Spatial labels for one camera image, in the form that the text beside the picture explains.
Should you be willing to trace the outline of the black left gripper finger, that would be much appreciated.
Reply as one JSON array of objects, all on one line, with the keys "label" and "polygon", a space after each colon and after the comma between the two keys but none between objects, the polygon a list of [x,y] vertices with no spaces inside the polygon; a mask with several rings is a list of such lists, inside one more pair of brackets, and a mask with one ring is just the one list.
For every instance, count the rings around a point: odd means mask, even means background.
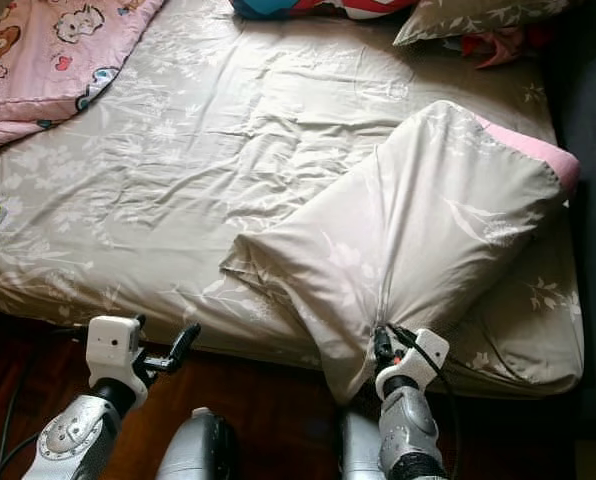
[{"label": "black left gripper finger", "polygon": [[193,323],[182,330],[178,337],[171,344],[169,355],[167,355],[167,367],[180,367],[184,364],[185,358],[189,355],[190,347],[201,333],[201,325]]}]

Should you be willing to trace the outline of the grey floral pillow pink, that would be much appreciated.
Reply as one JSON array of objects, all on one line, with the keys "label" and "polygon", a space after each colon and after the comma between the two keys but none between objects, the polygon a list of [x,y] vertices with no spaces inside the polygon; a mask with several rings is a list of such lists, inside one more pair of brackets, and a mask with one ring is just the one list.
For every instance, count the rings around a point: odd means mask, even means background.
[{"label": "grey floral pillow pink", "polygon": [[374,378],[377,326],[443,332],[563,211],[580,161],[450,101],[431,102],[221,261],[301,321],[336,402]]}]

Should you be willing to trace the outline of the silver right robot leg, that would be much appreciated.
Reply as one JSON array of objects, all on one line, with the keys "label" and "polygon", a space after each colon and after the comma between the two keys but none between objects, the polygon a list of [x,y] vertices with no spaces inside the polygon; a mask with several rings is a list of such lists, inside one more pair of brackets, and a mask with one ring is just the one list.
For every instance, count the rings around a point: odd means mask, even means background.
[{"label": "silver right robot leg", "polygon": [[388,480],[380,470],[381,434],[379,424],[366,413],[343,412],[342,480]]}]

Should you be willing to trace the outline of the bed with grey floral sheet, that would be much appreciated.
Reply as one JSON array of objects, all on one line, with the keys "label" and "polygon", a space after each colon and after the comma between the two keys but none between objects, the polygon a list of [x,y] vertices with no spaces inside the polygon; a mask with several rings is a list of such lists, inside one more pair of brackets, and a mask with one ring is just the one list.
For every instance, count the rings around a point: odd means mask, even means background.
[{"label": "bed with grey floral sheet", "polygon": [[480,70],[395,35],[170,0],[93,105],[0,150],[0,312],[143,314],[153,340],[199,323],[199,348],[317,369],[302,321],[221,273],[238,233],[284,219],[431,102],[555,138],[531,61]]}]

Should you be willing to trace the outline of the dark grey upholstered furniture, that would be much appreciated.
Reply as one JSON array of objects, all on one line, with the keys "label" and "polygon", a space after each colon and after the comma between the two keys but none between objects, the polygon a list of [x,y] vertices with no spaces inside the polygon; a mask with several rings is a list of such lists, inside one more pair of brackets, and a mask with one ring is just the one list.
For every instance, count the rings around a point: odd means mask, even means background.
[{"label": "dark grey upholstered furniture", "polygon": [[574,389],[574,430],[596,440],[596,0],[583,0],[554,19],[542,58],[557,142],[580,160],[569,204],[574,265],[583,321],[583,380]]}]

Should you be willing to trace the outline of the pink cartoon print blanket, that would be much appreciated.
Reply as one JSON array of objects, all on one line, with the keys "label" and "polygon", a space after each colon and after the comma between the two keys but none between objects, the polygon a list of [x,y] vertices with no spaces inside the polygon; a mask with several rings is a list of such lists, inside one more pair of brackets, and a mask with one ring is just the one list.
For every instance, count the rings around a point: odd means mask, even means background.
[{"label": "pink cartoon print blanket", "polygon": [[166,0],[11,0],[0,17],[0,148],[86,110]]}]

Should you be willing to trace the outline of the crumpled red cloth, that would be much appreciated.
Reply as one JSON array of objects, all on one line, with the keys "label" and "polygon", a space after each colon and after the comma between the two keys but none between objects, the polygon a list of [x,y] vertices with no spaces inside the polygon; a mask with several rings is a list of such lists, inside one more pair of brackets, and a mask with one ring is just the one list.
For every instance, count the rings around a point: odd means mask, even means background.
[{"label": "crumpled red cloth", "polygon": [[522,58],[531,52],[544,50],[553,32],[548,26],[517,26],[472,33],[459,38],[463,58],[481,56],[477,69],[498,67]]}]

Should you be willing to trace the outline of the blue red striped cushion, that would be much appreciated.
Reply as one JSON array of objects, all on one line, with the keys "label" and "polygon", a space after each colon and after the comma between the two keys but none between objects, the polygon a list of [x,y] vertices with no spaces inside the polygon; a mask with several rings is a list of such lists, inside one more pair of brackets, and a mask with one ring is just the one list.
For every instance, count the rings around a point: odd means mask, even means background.
[{"label": "blue red striped cushion", "polygon": [[249,20],[294,17],[345,17],[367,20],[406,10],[420,0],[229,0],[235,13]]}]

